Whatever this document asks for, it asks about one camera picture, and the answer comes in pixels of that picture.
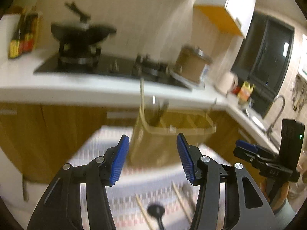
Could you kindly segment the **person's right hand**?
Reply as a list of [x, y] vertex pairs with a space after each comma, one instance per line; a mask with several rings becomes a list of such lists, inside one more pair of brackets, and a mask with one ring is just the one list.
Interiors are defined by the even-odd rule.
[[[260, 190], [262, 191], [266, 200], [270, 203], [269, 196], [266, 192], [267, 191], [267, 182], [268, 182], [268, 180], [265, 179], [260, 183]], [[274, 202], [270, 203], [271, 209], [273, 211], [277, 211], [283, 206], [285, 200], [287, 199], [288, 193], [289, 193], [289, 182], [287, 181], [278, 190], [277, 195], [274, 198]]]

